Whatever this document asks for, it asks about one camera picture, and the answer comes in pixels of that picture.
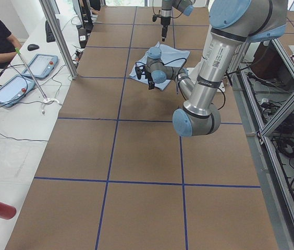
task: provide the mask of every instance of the robot end effector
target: robot end effector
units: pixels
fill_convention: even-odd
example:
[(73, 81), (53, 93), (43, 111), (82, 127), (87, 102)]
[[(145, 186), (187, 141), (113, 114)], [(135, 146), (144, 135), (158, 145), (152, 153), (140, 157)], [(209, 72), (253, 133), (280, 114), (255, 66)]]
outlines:
[[(183, 108), (173, 115), (173, 125), (179, 135), (203, 135), (217, 130), (220, 114), (212, 101), (236, 48), (244, 42), (268, 41), (283, 35), (286, 14), (285, 0), (215, 0), (210, 11), (212, 41), (204, 48), (207, 53), (196, 84), (185, 72), (178, 72), (173, 79), (187, 99)], [(155, 68), (147, 63), (146, 70), (153, 80), (154, 76), (157, 81), (171, 79), (167, 68)]]
[(172, 18), (172, 8), (179, 10), (186, 16), (189, 16), (193, 11), (193, 4), (195, 0), (162, 0), (162, 7), (159, 14), (153, 15), (153, 22), (157, 18), (161, 19), (162, 27), (162, 41), (164, 42), (167, 37), (168, 25)]

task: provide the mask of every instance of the tablet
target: tablet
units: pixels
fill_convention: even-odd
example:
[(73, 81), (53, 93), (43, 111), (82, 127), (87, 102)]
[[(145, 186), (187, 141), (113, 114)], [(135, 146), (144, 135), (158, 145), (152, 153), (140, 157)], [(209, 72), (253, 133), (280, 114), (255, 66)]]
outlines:
[[(58, 63), (58, 57), (54, 55), (36, 54), (28, 64), (32, 74), (36, 79), (46, 78)], [(32, 76), (25, 69), (22, 76), (31, 78)]]
[(16, 75), (0, 87), (0, 104), (11, 107), (31, 91), (34, 81)]

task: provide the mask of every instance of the towel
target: towel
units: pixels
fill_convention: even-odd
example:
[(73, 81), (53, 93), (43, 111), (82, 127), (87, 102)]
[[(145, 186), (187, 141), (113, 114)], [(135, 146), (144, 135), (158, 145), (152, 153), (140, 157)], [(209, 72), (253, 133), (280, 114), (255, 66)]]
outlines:
[[(162, 52), (161, 60), (162, 60), (162, 62), (164, 64), (166, 64), (169, 61), (179, 59), (179, 58), (187, 59), (189, 57), (189, 55), (190, 55), (189, 51), (179, 51), (178, 49), (172, 48), (172, 47), (170, 47), (168, 45), (164, 45), (164, 44), (160, 45), (159, 42), (156, 44), (155, 47), (160, 48), (160, 50)], [(148, 51), (145, 52), (145, 55), (139, 61), (145, 64), (147, 62), (147, 56), (148, 56)], [(183, 59), (182, 60), (177, 60), (177, 61), (171, 62), (170, 64), (167, 64), (167, 66), (181, 67), (184, 64), (184, 62), (185, 61)], [(136, 65), (133, 65), (133, 69), (132, 69), (132, 72), (130, 74), (130, 77), (132, 79), (136, 80), (136, 81), (148, 84), (148, 80), (145, 79), (144, 76), (142, 76), (140, 80), (138, 79), (136, 71), (134, 69), (135, 66)], [(155, 87), (159, 88), (160, 90), (164, 90), (168, 86), (169, 82), (170, 82), (170, 80), (166, 80), (163, 83), (155, 84)]]

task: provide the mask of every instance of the white table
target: white table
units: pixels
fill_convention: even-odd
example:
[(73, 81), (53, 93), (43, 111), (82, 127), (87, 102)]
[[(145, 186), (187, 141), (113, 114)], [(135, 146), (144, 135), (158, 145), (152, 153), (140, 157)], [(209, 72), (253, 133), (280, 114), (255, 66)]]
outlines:
[[(75, 27), (79, 19), (74, 18), (72, 24), (72, 17), (57, 15), (57, 18), (60, 19), (60, 27), (69, 52), (73, 55), (76, 47), (80, 46), (78, 32)], [(31, 43), (39, 45), (40, 48), (29, 52), (27, 46)], [(58, 65), (44, 81), (39, 81), (40, 84), (44, 84), (47, 79), (51, 78), (65, 64), (56, 42), (46, 43), (45, 19), (39, 23), (20, 51), (27, 62), (37, 53), (58, 56)], [(22, 61), (16, 56), (11, 64), (22, 64)], [(19, 72), (24, 70), (22, 67), (17, 69)], [(7, 69), (0, 77), (0, 85), (15, 75), (17, 75), (17, 72), (14, 69)], [(67, 68), (63, 67), (54, 79), (61, 82), (62, 86), (58, 82), (49, 80), (42, 86), (42, 89), (48, 97), (55, 97), (60, 87), (56, 98), (62, 103), (71, 82)], [(28, 93), (21, 100), (21, 102), (25, 103), (35, 101), (43, 101), (43, 97), (38, 89)], [(1, 107), (0, 133), (17, 139), (48, 140), (60, 107), (57, 103), (46, 105), (45, 114), (41, 112), (41, 103), (16, 104), (11, 108)], [(0, 249), (5, 248), (10, 238), (45, 147), (46, 142), (16, 141), (0, 136), (0, 201), (10, 204), (17, 209), (17, 214), (14, 218), (10, 220), (0, 219)]]

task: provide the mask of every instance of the black band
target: black band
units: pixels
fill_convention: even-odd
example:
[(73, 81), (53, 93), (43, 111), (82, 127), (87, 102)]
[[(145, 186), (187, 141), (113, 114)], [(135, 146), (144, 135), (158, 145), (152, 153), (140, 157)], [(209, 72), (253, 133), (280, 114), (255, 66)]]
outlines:
[(272, 0), (268, 0), (268, 2), (269, 2), (269, 10), (268, 10), (268, 15), (267, 15), (267, 17), (265, 19), (265, 22), (263, 23), (262, 26), (260, 26), (260, 28), (258, 30), (256, 30), (255, 32), (249, 34), (249, 36), (258, 34), (262, 29), (264, 29), (264, 27), (270, 21), (270, 18), (272, 16), (272, 11), (273, 11), (273, 4), (272, 4)]
[(214, 34), (223, 36), (225, 38), (229, 38), (229, 39), (239, 41), (239, 42), (245, 42), (247, 40), (247, 38), (244, 37), (244, 36), (230, 34), (228, 32), (225, 32), (225, 31), (222, 31), (222, 30), (217, 30), (217, 29), (214, 29), (214, 28), (211, 29), (211, 32), (214, 33)]
[(197, 115), (197, 114), (195, 114), (195, 113), (192, 113), (191, 111), (187, 110), (187, 108), (184, 107), (184, 106), (183, 106), (183, 110), (184, 110), (186, 113), (188, 113), (189, 115), (191, 115), (191, 116), (193, 116), (193, 117), (196, 117), (196, 118), (198, 118), (198, 119), (207, 119), (208, 117), (210, 117), (210, 116), (200, 116), (200, 115)]
[(214, 89), (219, 88), (221, 85), (221, 82), (211, 82), (209, 80), (202, 78), (200, 75), (198, 75), (196, 83), (199, 85), (203, 85), (203, 86), (214, 88)]
[(211, 126), (211, 129), (209, 130), (209, 132), (207, 134), (211, 134), (213, 132), (214, 125), (215, 125), (214, 115), (212, 113), (210, 115), (211, 115), (212, 126)]

